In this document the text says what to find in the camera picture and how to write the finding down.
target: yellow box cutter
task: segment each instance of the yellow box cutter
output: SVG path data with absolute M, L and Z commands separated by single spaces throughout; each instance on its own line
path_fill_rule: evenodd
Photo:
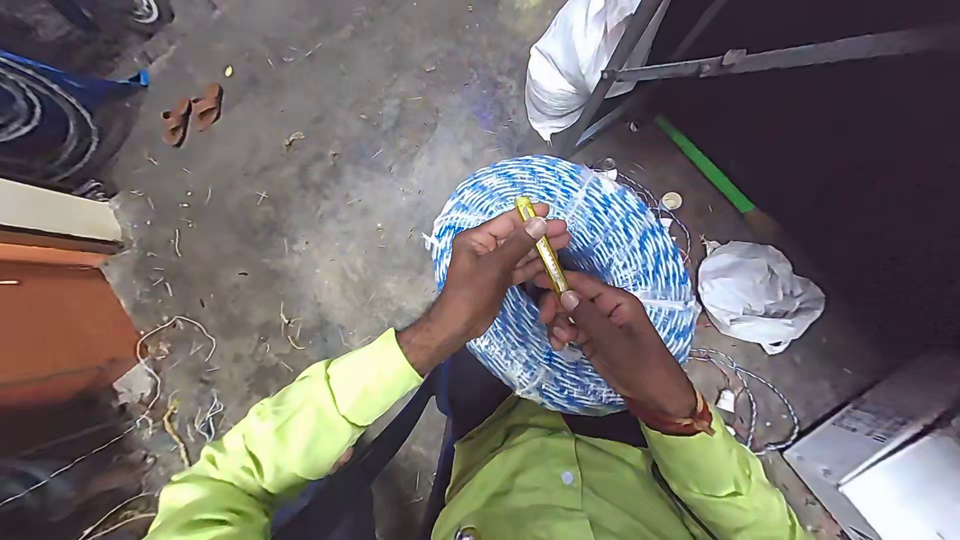
M 530 202 L 530 197 L 517 197 L 514 199 L 514 204 L 523 221 L 537 217 L 534 213 L 534 205 Z M 557 291 L 557 294 L 570 290 L 569 285 L 566 284 L 566 278 L 564 278 L 564 270 L 557 259 L 557 252 L 553 251 L 550 243 L 546 241 L 546 235 L 537 240 L 537 252 L 543 259 L 543 266 L 546 268 L 546 275 L 550 277 L 550 281 L 553 283 L 553 290 Z

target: rope coil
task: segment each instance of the rope coil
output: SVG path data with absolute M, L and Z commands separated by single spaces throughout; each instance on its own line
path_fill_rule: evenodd
M 503 160 L 473 173 L 434 221 L 427 249 L 441 290 L 453 236 L 514 208 L 516 196 L 550 204 L 550 218 L 573 236 L 561 250 L 565 268 L 587 272 L 636 295 L 670 353 L 686 360 L 697 308 L 684 256 L 657 216 L 631 189 L 590 169 L 548 156 Z M 572 414 L 623 410 L 623 399 L 577 349 L 555 352 L 539 309 L 511 287 L 490 329 L 468 349 L 522 397 Z

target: white plastic bag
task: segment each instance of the white plastic bag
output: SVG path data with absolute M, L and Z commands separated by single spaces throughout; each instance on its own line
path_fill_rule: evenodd
M 640 0 L 569 0 L 550 28 L 530 49 L 526 104 L 530 125 L 543 140 L 577 121 L 581 109 L 600 81 L 613 49 L 627 29 L 627 17 Z M 670 0 L 657 9 L 625 67 L 641 67 Z M 614 83 L 607 97 L 634 89 L 636 83 Z
M 781 353 L 824 312 L 820 287 L 793 273 L 779 250 L 751 242 L 708 245 L 700 301 L 720 332 Z

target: brown sandal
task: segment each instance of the brown sandal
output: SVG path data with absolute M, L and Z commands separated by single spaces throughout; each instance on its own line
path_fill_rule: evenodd
M 190 122 L 190 100 L 181 97 L 173 110 L 165 110 L 163 117 L 163 142 L 179 148 L 186 139 L 186 128 Z
M 220 119 L 224 104 L 224 88 L 210 83 L 204 90 L 204 97 L 193 99 L 193 110 L 197 114 L 197 129 L 203 131 Z

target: concrete floor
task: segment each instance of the concrete floor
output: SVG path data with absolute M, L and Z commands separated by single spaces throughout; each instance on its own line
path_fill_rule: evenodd
M 526 121 L 525 67 L 562 1 L 468 1 L 174 2 L 178 19 L 150 44 L 153 82 L 108 172 L 124 190 L 115 206 L 129 250 L 105 270 L 140 329 L 186 315 L 217 339 L 207 364 L 190 328 L 153 345 L 169 351 L 158 366 L 164 394 L 178 392 L 182 432 L 214 390 L 227 430 L 311 363 L 413 321 L 435 296 L 420 234 L 454 186 L 492 161 L 545 150 Z M 180 149 L 166 146 L 160 113 L 212 81 L 226 89 L 222 119 Z M 285 150 L 294 132 L 304 138 Z M 655 128 L 615 127 L 576 160 L 604 156 L 657 195 L 683 194 L 694 267 L 701 233 L 755 238 Z M 300 319 L 305 350 L 281 333 L 281 304 Z M 808 426 L 891 365 L 850 330 L 840 303 L 828 305 L 779 356 L 712 328 L 696 343 L 767 377 Z M 691 371 L 709 385 L 710 374 L 695 373 L 702 367 Z M 757 394 L 771 423 L 761 422 L 760 440 L 784 437 L 783 411 Z M 375 486 L 381 537 L 417 530 L 443 426 L 431 408 Z M 196 456 L 202 439 L 193 438 Z M 158 457 L 152 487 L 181 469 L 165 433 L 144 444 Z

